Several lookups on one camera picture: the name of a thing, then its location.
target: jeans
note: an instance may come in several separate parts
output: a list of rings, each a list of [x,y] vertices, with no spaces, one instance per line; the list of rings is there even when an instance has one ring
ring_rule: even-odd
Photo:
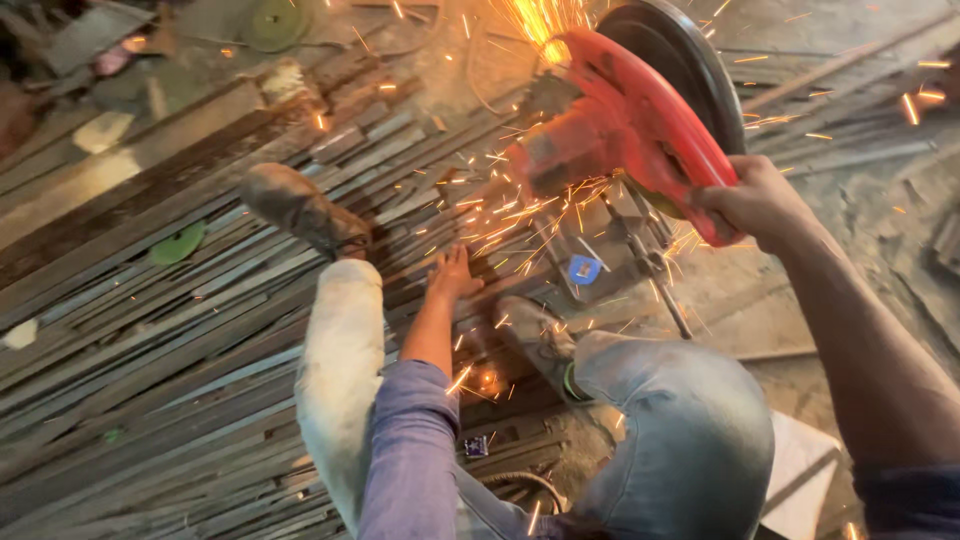
[[[382,281],[344,259],[320,276],[298,376],[301,435],[350,534],[370,467],[370,418],[383,364]],[[594,331],[577,345],[577,384],[625,416],[626,439],[564,522],[611,538],[750,538],[773,466],[759,386],[736,361],[687,342]],[[527,538],[526,512],[456,475],[457,538]],[[542,517],[535,537],[569,537]]]

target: forearm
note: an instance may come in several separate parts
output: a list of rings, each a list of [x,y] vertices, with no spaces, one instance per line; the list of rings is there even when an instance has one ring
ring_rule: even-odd
[[[399,360],[423,360],[453,377],[450,326],[455,299],[428,289],[423,307],[400,348]]]
[[[778,251],[827,372],[837,422],[860,465],[960,463],[960,391],[810,225]]]

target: blade guard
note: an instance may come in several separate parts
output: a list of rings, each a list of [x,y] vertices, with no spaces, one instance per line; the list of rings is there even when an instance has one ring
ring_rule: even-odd
[[[738,179],[677,90],[608,37],[574,29],[560,39],[572,57],[566,76],[585,94],[573,109],[605,134],[604,170],[623,166],[644,187],[666,195],[711,246],[743,238],[719,214],[686,202],[694,187],[731,186]]]

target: shoe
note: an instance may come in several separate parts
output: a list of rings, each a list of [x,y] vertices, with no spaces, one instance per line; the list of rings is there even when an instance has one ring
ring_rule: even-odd
[[[367,258],[370,225],[331,203],[308,178],[286,165],[252,167],[240,182],[240,198],[253,213],[331,259]]]
[[[496,303],[496,323],[501,338],[525,355],[568,402],[592,398],[573,379],[573,353],[577,343],[566,324],[549,309],[526,298],[508,296]]]

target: green disc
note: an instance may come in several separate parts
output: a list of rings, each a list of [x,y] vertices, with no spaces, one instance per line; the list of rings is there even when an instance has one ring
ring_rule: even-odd
[[[264,53],[294,46],[310,27],[307,2],[313,0],[259,0],[243,29],[243,40]]]
[[[202,219],[150,248],[150,261],[165,266],[189,257],[204,239],[206,222]]]

